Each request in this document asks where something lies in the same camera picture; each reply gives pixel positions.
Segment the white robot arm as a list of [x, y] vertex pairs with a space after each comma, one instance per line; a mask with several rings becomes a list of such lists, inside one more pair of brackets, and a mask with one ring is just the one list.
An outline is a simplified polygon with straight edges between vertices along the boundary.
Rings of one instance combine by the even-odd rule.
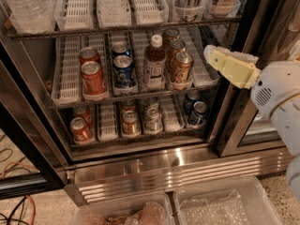
[[250, 97], [262, 116], [273, 124], [292, 155], [286, 179], [300, 200], [300, 47], [294, 44], [284, 61], [271, 61], [256, 67], [258, 58], [243, 52], [208, 45], [206, 62], [231, 84], [249, 89]]

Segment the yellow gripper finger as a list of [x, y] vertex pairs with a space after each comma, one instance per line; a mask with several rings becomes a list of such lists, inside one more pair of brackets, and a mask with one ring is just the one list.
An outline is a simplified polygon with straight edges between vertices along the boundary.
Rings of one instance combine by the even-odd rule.
[[211, 67], [240, 89], [250, 89], [262, 73], [256, 67], [258, 57], [248, 53], [207, 45], [203, 55]]

